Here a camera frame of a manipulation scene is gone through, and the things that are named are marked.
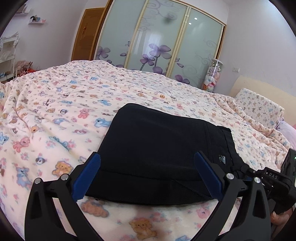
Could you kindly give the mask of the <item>right hand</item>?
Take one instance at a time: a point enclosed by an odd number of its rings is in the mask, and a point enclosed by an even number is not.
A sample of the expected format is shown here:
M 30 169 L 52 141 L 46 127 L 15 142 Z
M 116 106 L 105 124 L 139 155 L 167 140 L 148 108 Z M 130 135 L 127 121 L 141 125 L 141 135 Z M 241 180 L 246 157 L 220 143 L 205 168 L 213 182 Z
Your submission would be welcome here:
M 275 212 L 272 212 L 270 216 L 271 223 L 276 226 L 285 225 L 289 220 L 290 216 L 292 215 L 292 213 L 293 213 L 292 209 L 289 209 L 288 211 L 281 214 L 276 214 Z

